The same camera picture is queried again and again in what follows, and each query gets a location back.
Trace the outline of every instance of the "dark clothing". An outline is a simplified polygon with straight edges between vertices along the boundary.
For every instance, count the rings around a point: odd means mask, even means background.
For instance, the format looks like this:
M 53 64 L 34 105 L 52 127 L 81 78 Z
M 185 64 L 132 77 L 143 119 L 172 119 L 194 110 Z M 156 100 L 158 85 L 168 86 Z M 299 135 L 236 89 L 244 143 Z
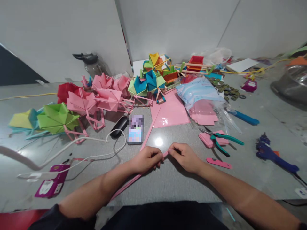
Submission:
M 54 205 L 40 220 L 28 230 L 94 230 L 96 216 L 89 221 L 80 218 L 69 219 Z M 227 230 L 204 203 L 193 201 L 149 203 L 136 206 L 124 206 L 101 230 L 110 229 L 202 229 Z M 301 224 L 298 230 L 307 230 Z

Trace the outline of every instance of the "pliers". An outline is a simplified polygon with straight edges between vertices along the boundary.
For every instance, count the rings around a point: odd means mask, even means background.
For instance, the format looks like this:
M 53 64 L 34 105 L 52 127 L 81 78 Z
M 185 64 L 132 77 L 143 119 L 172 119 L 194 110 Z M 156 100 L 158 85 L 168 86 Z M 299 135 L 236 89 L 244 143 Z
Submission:
M 226 152 L 218 143 L 218 141 L 216 140 L 217 137 L 219 138 L 224 138 L 224 139 L 227 139 L 227 140 L 230 140 L 230 141 L 233 141 L 239 145 L 244 145 L 244 142 L 238 140 L 237 138 L 234 138 L 232 136 L 228 136 L 228 135 L 224 135 L 224 134 L 219 134 L 219 133 L 214 133 L 212 132 L 210 129 L 208 129 L 206 126 L 204 126 L 205 129 L 207 130 L 204 130 L 204 129 L 201 129 L 199 128 L 200 131 L 202 131 L 203 133 L 207 133 L 209 134 L 211 137 L 210 139 L 212 140 L 212 142 L 215 144 L 215 146 L 217 147 L 217 149 L 222 153 L 224 154 L 226 157 L 230 157 L 229 153 Z

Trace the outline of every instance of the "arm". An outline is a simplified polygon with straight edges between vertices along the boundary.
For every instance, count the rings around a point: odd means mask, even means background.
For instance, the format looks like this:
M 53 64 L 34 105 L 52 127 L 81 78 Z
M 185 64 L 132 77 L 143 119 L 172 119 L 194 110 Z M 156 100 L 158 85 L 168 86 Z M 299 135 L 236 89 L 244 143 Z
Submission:
M 263 229 L 299 229 L 300 221 L 269 196 L 200 160 L 187 144 L 168 149 L 188 172 L 206 179 L 238 212 Z
M 155 165 L 160 167 L 160 149 L 146 146 L 132 160 L 96 177 L 68 195 L 59 203 L 60 212 L 68 218 L 89 220 L 105 206 L 120 185 L 131 175 L 145 173 Z

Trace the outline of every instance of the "forearm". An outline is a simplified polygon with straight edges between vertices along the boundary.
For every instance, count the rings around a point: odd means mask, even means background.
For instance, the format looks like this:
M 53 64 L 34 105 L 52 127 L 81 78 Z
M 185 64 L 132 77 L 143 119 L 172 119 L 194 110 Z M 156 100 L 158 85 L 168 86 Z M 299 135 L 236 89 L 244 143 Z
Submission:
M 96 177 L 59 203 L 61 213 L 68 218 L 89 220 L 108 203 L 120 185 L 134 173 L 128 161 Z
M 237 211 L 264 229 L 298 229 L 300 221 L 249 184 L 203 163 L 199 176 L 206 179 Z

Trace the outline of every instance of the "yellow cable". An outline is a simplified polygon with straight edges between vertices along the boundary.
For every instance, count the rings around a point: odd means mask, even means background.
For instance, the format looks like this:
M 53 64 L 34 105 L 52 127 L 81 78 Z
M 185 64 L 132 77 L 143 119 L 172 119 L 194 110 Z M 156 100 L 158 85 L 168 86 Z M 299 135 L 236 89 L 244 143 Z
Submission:
M 268 70 L 268 69 L 272 68 L 272 67 L 275 66 L 277 63 L 282 62 L 282 61 L 289 61 L 289 60 L 293 60 L 293 58 L 282 59 L 282 60 L 280 60 L 280 61 L 275 62 L 273 65 L 270 65 L 269 67 L 261 68 L 261 69 L 259 69 L 259 70 L 257 70 L 257 71 L 250 71 L 250 72 L 227 72 L 227 71 L 221 71 L 221 72 L 222 72 L 222 73 L 230 73 L 230 74 L 245 74 L 245 73 L 257 73 L 257 72 L 264 71 L 264 73 L 265 73 L 265 70 Z
M 48 93 L 48 94 L 38 94 L 38 95 L 28 95 L 28 96 L 7 97 L 7 98 L 0 99 L 0 101 L 5 101 L 5 100 L 13 99 L 13 98 L 27 98 L 27 97 L 46 96 L 46 95 L 54 95 L 54 94 L 57 94 L 57 93 Z

